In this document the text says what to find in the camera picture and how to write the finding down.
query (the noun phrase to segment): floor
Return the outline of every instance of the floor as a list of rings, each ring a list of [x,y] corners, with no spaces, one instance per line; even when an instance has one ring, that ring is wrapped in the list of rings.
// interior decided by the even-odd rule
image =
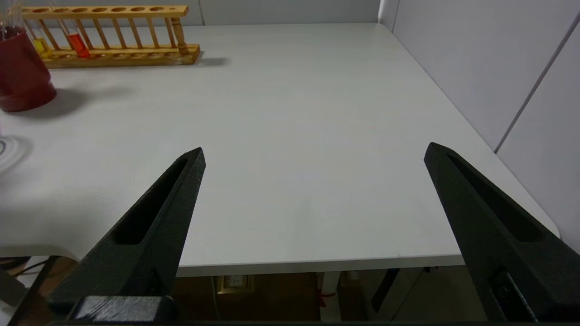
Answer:
[[[51,322],[45,297],[75,265],[67,258],[56,259],[38,292],[23,302],[9,325]],[[356,275],[356,279],[341,277],[338,298],[343,321],[486,320],[464,266],[431,268],[428,273],[402,269],[378,312],[368,302],[385,271],[360,271]],[[319,305],[325,298],[318,295],[316,273],[256,275],[252,292],[216,294],[215,302],[217,277],[213,280],[212,284],[210,277],[176,279],[172,297],[180,308],[180,321],[320,321]]]

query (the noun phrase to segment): electrical outlet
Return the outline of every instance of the electrical outlet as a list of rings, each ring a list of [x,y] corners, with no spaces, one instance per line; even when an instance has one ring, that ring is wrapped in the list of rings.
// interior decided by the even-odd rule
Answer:
[[[245,275],[232,275],[225,276],[226,288],[241,288],[244,286],[244,279],[247,278]]]
[[[218,294],[253,292],[253,275],[220,276]]]

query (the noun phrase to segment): test tube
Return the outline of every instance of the test tube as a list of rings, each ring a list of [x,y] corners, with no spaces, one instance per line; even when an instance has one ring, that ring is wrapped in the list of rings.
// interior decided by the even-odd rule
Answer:
[[[38,23],[36,21],[32,21],[32,24],[29,24],[27,21],[24,23],[28,27],[30,36],[32,36],[32,44],[40,57],[43,59],[50,59],[52,57],[52,50],[48,47],[48,44],[42,35],[42,29],[38,27]]]
[[[24,32],[21,11],[21,0],[0,0],[0,41]]]
[[[50,9],[54,11],[55,9],[54,0],[48,0],[48,4],[50,5]],[[76,51],[77,56],[79,58],[88,58],[90,56],[89,49],[86,47],[85,41],[82,39],[77,28],[68,25],[68,23],[64,22],[61,19],[58,19],[58,22],[60,25],[60,29],[63,30],[64,35],[70,42],[72,49]]]

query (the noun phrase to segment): white wall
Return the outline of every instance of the white wall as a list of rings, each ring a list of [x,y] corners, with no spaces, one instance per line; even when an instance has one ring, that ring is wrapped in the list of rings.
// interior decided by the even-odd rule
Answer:
[[[495,149],[579,10],[578,0],[400,0],[394,34]]]
[[[580,253],[580,28],[576,27],[498,156]]]
[[[380,0],[200,0],[206,25],[376,23]]]
[[[385,25],[391,32],[397,17],[399,0],[381,0],[379,7],[379,23]]]
[[[188,5],[184,26],[236,24],[376,23],[380,0],[55,0],[57,6]],[[24,0],[46,6],[48,0]],[[146,26],[145,19],[136,24]],[[128,26],[125,20],[120,25]],[[110,21],[101,22],[111,27]],[[158,26],[161,20],[155,21]]]

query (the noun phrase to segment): wall seam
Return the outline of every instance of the wall seam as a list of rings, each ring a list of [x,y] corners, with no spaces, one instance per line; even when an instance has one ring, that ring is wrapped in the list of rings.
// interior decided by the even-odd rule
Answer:
[[[201,10],[201,0],[197,0],[197,5],[200,8],[200,16],[201,16],[201,25],[205,26],[205,19],[204,19],[204,11]]]
[[[397,1],[397,10],[395,11],[395,18],[393,19],[393,30],[391,31],[391,33],[393,33],[393,35],[395,34],[395,24],[397,23],[398,7],[401,5],[401,1],[403,1],[403,0]]]
[[[517,120],[520,118],[521,114],[524,112],[525,107],[528,105],[528,103],[532,99],[534,93],[536,92],[536,90],[538,89],[538,87],[540,86],[540,84],[542,83],[542,80],[544,79],[544,77],[546,76],[546,74],[548,73],[548,71],[550,70],[550,68],[552,68],[552,64],[554,64],[554,61],[556,61],[556,58],[558,57],[558,55],[562,51],[562,48],[564,48],[564,45],[566,45],[566,42],[568,42],[568,39],[570,38],[570,35],[572,35],[572,33],[574,32],[574,30],[576,29],[576,26],[578,25],[578,22],[579,21],[580,21],[580,12],[578,12],[578,14],[576,15],[576,18],[574,19],[574,21],[570,25],[570,28],[568,29],[568,31],[566,31],[566,34],[564,35],[564,38],[562,38],[562,41],[560,41],[560,44],[558,44],[558,47],[556,48],[556,51],[554,52],[554,54],[551,56],[550,60],[548,61],[548,64],[542,70],[542,73],[540,73],[540,76],[536,80],[536,83],[534,83],[534,86],[530,90],[528,96],[525,97],[524,103],[521,105],[520,109],[518,110],[518,112],[516,113],[516,115],[513,117],[512,122],[507,127],[506,132],[503,134],[501,140],[499,141],[498,145],[496,146],[496,148],[494,150],[494,153],[495,154],[498,153],[499,149],[502,147],[503,143],[508,138],[509,133],[512,131],[513,127],[515,126],[515,124],[517,122]]]

